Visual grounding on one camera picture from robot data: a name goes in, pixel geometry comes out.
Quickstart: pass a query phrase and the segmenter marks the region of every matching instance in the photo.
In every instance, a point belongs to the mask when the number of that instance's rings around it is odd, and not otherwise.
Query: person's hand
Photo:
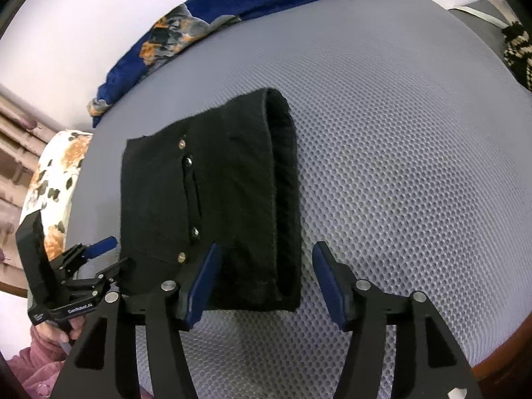
[[[83,329],[84,324],[85,324],[85,317],[72,318],[70,320],[70,325],[72,326],[70,337],[68,337],[69,335],[66,334],[59,327],[48,324],[47,322],[42,322],[41,324],[36,326],[35,329],[37,330],[37,333],[39,333],[39,336],[41,336],[44,340],[47,340],[48,342],[52,342],[52,343],[65,342],[66,343],[70,339],[76,340],[77,338],[79,338],[79,335],[81,334],[81,330]]]

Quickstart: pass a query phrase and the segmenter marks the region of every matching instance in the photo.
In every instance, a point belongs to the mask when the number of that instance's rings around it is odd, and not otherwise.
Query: gray mesh fabric
[[[68,244],[119,237],[127,138],[264,86],[284,94],[296,124],[302,305],[204,313],[182,334],[198,396],[333,396],[349,334],[330,321],[312,272],[318,240],[386,292],[424,290],[469,361],[487,357],[532,309],[532,96],[429,0],[322,0],[188,49],[103,118]],[[149,384],[142,331],[138,347]],[[392,361],[389,340],[383,398]]]

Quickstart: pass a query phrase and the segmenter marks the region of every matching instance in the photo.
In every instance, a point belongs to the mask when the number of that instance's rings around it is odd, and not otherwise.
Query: blue floral fabric
[[[159,19],[108,72],[87,106],[92,126],[137,82],[190,44],[232,23],[312,1],[317,0],[187,0]]]

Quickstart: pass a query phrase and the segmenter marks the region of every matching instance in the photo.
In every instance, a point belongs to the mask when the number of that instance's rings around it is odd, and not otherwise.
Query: pink shirt
[[[42,399],[50,397],[67,355],[59,345],[40,337],[35,327],[31,327],[30,334],[30,348],[23,349],[7,364],[29,395],[33,399]],[[152,399],[143,388],[140,389],[140,397]]]

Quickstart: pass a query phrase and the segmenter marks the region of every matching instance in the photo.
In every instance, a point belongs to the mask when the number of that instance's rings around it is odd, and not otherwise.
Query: silver bolt
[[[427,300],[427,296],[421,291],[416,291],[413,297],[414,297],[414,300],[416,300],[416,302],[420,302],[420,303],[423,303]]]
[[[172,289],[176,289],[176,283],[173,280],[167,280],[161,284],[161,289],[163,291],[171,291]]]
[[[105,296],[105,301],[108,302],[108,303],[114,303],[116,302],[116,300],[118,300],[118,293],[116,293],[115,291],[111,291],[110,293],[107,293],[107,295]]]
[[[371,288],[371,284],[365,279],[360,279],[356,281],[356,287],[361,291],[367,291]]]

